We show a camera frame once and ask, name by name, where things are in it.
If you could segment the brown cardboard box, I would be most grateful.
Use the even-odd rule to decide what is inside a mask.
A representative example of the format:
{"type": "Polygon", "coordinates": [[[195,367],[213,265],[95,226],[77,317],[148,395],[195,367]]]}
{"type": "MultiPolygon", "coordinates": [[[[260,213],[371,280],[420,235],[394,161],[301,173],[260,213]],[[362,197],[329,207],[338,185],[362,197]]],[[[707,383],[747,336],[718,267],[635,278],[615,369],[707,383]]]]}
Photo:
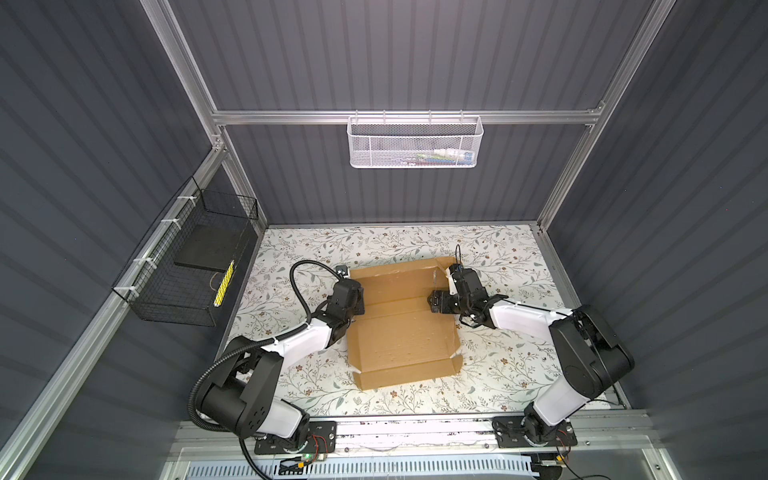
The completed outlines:
{"type": "Polygon", "coordinates": [[[356,386],[374,390],[460,373],[463,357],[455,317],[431,311],[428,297],[446,290],[453,257],[350,271],[364,290],[365,313],[347,330],[356,386]]]}

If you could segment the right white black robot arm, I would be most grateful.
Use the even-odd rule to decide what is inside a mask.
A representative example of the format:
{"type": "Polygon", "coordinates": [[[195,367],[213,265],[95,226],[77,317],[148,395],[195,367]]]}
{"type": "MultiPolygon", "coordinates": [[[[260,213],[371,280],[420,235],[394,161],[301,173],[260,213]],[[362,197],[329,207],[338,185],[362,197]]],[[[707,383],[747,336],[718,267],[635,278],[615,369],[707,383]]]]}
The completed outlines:
{"type": "Polygon", "coordinates": [[[548,310],[490,295],[476,271],[455,263],[446,271],[448,288],[427,297],[435,314],[450,314],[470,327],[521,332],[554,347],[561,375],[524,410],[521,428],[534,443],[557,432],[587,403],[631,372],[635,360],[591,305],[548,310]]]}

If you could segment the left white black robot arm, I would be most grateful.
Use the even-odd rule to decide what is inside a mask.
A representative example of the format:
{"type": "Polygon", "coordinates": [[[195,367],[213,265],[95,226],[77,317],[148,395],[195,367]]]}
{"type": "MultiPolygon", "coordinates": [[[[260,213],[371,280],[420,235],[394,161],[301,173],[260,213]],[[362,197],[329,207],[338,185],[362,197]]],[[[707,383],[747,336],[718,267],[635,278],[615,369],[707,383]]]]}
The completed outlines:
{"type": "Polygon", "coordinates": [[[309,415],[276,396],[279,378],[300,360],[337,343],[364,313],[362,285],[344,278],[299,327],[267,340],[235,338],[193,385],[190,419],[204,430],[229,432],[240,440],[267,435],[301,446],[309,436],[309,415]]]}

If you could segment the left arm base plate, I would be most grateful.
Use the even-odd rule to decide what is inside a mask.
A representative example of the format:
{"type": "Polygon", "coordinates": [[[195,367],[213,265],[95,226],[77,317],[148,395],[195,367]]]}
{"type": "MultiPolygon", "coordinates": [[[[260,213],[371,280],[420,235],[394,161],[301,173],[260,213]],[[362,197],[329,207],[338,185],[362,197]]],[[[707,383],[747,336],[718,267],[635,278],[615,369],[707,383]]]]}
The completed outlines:
{"type": "Polygon", "coordinates": [[[256,455],[334,453],[337,427],[335,421],[310,420],[289,439],[271,434],[257,439],[253,452],[256,455]]]}

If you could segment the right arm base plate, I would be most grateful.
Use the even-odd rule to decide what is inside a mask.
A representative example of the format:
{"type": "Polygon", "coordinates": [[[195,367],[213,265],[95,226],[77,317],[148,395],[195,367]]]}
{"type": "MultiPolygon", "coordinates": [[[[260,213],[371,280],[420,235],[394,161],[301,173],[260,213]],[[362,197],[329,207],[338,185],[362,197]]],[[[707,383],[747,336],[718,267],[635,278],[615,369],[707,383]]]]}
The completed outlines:
{"type": "Polygon", "coordinates": [[[550,426],[532,416],[496,416],[491,428],[500,448],[574,447],[578,444],[572,425],[563,420],[550,426]]]}

